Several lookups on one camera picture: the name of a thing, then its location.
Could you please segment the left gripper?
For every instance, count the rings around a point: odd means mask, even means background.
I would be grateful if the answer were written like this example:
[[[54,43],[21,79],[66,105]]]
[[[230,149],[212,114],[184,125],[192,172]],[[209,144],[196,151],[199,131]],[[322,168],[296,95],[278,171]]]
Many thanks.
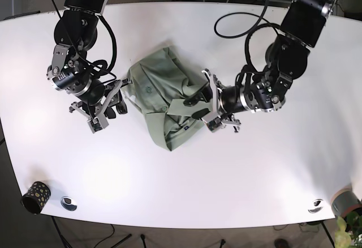
[[[205,126],[211,132],[232,126],[234,132],[240,131],[241,122],[235,118],[235,113],[243,112],[240,95],[243,94],[243,85],[224,86],[208,69],[202,70],[206,76],[210,87],[202,87],[192,96],[183,101],[185,106],[195,106],[200,101],[209,102],[211,100],[212,109],[201,109],[194,112],[191,117],[193,119],[202,120]]]

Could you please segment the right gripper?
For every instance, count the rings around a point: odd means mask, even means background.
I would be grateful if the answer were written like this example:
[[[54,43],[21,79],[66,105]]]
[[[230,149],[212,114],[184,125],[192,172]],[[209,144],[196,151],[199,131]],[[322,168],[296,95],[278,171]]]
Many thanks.
[[[69,93],[78,97],[80,101],[73,102],[69,112],[77,111],[85,116],[93,133],[103,130],[109,125],[107,119],[115,119],[116,113],[128,113],[120,89],[131,83],[131,79],[128,78],[107,83],[97,78],[90,78],[85,86],[72,83]]]

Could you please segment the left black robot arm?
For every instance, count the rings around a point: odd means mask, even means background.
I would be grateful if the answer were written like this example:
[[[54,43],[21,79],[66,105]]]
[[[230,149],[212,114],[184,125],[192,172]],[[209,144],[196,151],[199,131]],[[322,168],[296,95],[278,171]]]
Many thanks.
[[[208,82],[183,104],[194,107],[204,102],[211,106],[196,109],[192,118],[203,121],[211,132],[227,125],[239,132],[241,123],[235,118],[236,113],[280,110],[293,81],[304,74],[310,49],[315,47],[335,1],[292,0],[281,25],[269,21],[256,25],[245,39],[247,63],[237,74],[233,86],[224,86],[209,70],[203,70]],[[249,42],[256,31],[266,27],[273,28],[277,37],[267,48],[265,67],[257,71],[251,61]]]

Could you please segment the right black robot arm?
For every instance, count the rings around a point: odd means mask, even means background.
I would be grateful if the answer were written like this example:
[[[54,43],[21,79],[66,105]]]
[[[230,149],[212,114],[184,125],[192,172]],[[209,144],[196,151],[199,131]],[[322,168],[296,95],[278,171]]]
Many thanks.
[[[117,114],[126,114],[127,105],[121,88],[131,84],[131,80],[112,79],[102,82],[105,75],[113,75],[117,60],[117,41],[103,11],[108,0],[65,0],[65,10],[59,14],[54,29],[56,46],[46,77],[58,91],[66,91],[76,96],[70,112],[77,111],[87,119],[93,133],[108,127],[109,119]],[[111,38],[112,57],[110,62],[99,59],[87,60],[87,52],[94,46],[101,22]]]

